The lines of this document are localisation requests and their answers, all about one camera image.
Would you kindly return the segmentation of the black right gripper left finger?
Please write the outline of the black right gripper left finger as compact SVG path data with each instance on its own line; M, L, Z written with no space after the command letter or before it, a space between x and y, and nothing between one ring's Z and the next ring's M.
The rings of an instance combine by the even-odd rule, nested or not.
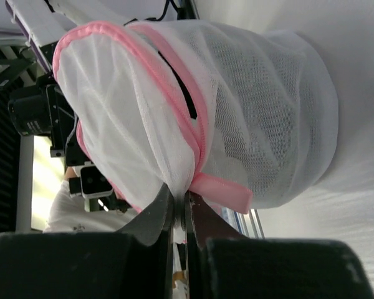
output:
M0 298L171 298L174 199L116 232L0 234Z

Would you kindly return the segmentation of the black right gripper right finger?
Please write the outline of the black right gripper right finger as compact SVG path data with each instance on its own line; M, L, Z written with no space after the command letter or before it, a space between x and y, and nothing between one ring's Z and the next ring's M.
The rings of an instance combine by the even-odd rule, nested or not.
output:
M190 298L374 298L343 242L250 239L192 192L184 218Z

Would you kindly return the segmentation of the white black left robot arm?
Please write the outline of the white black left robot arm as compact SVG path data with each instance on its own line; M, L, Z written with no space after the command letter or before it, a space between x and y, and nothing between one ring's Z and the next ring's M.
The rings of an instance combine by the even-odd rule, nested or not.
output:
M52 58L65 27L54 17L61 14L76 24L87 20L83 1L6 1L12 21L19 26L44 72L52 72Z

